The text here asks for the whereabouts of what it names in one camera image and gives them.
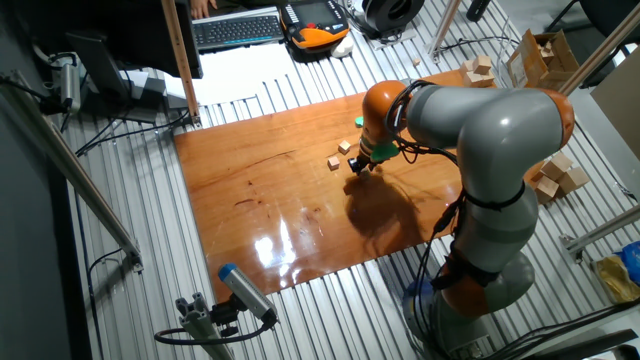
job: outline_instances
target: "glossy wood surface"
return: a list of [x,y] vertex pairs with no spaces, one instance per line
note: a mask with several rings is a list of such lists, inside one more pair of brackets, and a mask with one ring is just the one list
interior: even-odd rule
[[[457,71],[427,80],[462,85]],[[271,293],[428,239],[460,192],[458,169],[442,156],[399,156],[366,181],[353,175],[363,96],[176,136],[218,301],[230,294],[217,276],[229,262]]]

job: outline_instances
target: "orange device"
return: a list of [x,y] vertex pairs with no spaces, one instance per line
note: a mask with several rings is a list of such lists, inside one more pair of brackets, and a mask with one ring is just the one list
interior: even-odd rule
[[346,14],[331,0],[294,2],[279,10],[287,40],[307,52],[328,50],[349,33]]

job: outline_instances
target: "metal grating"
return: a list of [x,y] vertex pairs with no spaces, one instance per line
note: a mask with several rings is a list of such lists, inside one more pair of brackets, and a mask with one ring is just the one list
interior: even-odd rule
[[[453,44],[460,37],[480,38],[502,34],[507,24],[513,37],[515,28],[496,2],[489,5],[484,19],[468,23],[463,1],[445,39]],[[318,57],[309,64],[292,62],[292,71],[264,82],[255,97],[201,108],[202,126],[211,127],[310,103],[317,103],[366,91],[378,81],[418,78],[455,69],[478,54],[501,66],[500,44],[487,41],[446,52],[439,64],[430,62],[425,44],[430,41],[445,8],[445,0],[427,1],[414,20],[418,36],[380,51],[373,51],[357,33],[352,33],[355,49],[343,59]],[[507,46],[507,55],[513,48]],[[420,58],[414,67],[412,59]],[[157,76],[150,70],[151,76]],[[158,115],[160,124],[168,116]],[[66,140],[78,149],[107,125],[105,119],[74,119]],[[149,125],[111,125],[115,134],[147,128]],[[194,130],[191,127],[177,129]],[[486,319],[490,337],[481,349],[490,353],[534,328],[577,318],[608,304],[587,265],[573,265],[561,251],[561,233],[581,235],[629,209],[632,203],[615,186],[600,160],[587,143],[588,134],[576,129],[565,152],[591,177],[591,183],[551,205],[541,207],[534,238],[524,252],[536,267],[535,285],[517,303]],[[125,227],[139,241],[145,266],[135,274],[123,266],[121,254],[106,260],[93,273],[98,306],[98,325],[106,359],[206,359],[199,347],[170,347],[153,340],[156,331],[178,327],[174,300],[200,291],[213,303],[206,259],[184,185],[172,137],[166,132],[147,132],[102,144],[82,158],[100,191],[112,205]],[[70,190],[72,209],[75,207]],[[84,203],[72,214],[76,244],[79,217],[86,235],[89,259],[79,252],[79,261],[89,263],[117,249],[105,229]],[[637,225],[609,235],[587,248],[592,258],[600,258],[615,248],[639,238]],[[441,264],[452,239],[444,237],[434,246],[432,272]],[[425,246],[368,261],[308,283],[270,294],[281,324],[275,331],[243,344],[231,345],[237,359],[413,359],[422,356],[421,344],[404,324],[400,298],[414,277]],[[98,343],[84,285],[87,318],[94,358]],[[237,324],[242,333],[257,329],[252,316],[242,316]]]

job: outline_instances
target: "keyboard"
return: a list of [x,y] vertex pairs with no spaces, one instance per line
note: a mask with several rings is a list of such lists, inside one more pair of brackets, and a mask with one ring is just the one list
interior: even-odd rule
[[277,16],[254,16],[193,24],[198,51],[284,39]]

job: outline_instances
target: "small wooden cube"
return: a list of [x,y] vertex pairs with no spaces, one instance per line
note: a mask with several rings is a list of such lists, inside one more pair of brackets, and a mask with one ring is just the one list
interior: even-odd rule
[[469,71],[473,71],[473,60],[467,60],[460,65],[460,75],[462,77]]
[[565,172],[567,172],[567,170],[569,170],[571,164],[573,164],[573,161],[563,153],[559,152],[542,166],[541,171],[549,179],[557,181]]
[[576,191],[591,181],[581,167],[576,167],[564,173],[558,180],[558,185],[564,194]]
[[493,76],[493,73],[491,72],[491,70],[489,70],[487,75],[480,75],[480,76],[482,76],[482,87],[491,86],[491,84],[493,84],[493,80],[495,79],[495,76]]
[[464,74],[462,79],[465,87],[481,87],[482,86],[482,75],[475,74],[472,71]]
[[340,151],[342,155],[347,155],[350,149],[351,144],[349,144],[347,140],[343,140],[340,145],[338,145],[338,151]]
[[543,176],[544,174],[542,173],[542,171],[538,171],[535,175],[531,177],[531,182],[538,182],[540,181],[540,179],[542,179]]
[[546,176],[543,176],[535,186],[538,204],[546,204],[556,195],[559,185]]
[[491,70],[491,58],[487,55],[478,55],[473,61],[473,72],[480,75],[487,75]]
[[337,156],[332,156],[327,160],[327,165],[331,171],[338,170],[340,167],[340,160],[338,160]]
[[544,61],[545,64],[549,65],[551,63],[551,61],[553,61],[553,59],[555,59],[555,55],[553,54],[553,51],[551,50],[542,50],[540,52],[540,56],[542,56],[542,61]]

